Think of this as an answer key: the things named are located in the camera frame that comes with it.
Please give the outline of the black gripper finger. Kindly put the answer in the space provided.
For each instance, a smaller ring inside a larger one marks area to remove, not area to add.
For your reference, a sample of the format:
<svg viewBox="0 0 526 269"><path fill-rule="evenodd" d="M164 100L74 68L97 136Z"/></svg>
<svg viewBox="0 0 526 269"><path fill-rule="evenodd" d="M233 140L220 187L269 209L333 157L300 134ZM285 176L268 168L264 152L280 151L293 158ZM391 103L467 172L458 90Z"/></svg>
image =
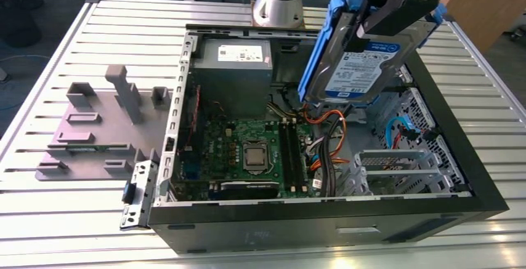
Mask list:
<svg viewBox="0 0 526 269"><path fill-rule="evenodd" d="M394 36L438 5L439 0L363 0L357 23L365 34Z"/></svg>
<svg viewBox="0 0 526 269"><path fill-rule="evenodd" d="M345 2L351 19L347 23L348 30L343 39L343 47L345 52L361 52L367 40L359 37L357 31L363 28L363 33L371 32L378 25L383 24L382 21L388 15L387 0L345 0Z"/></svg>

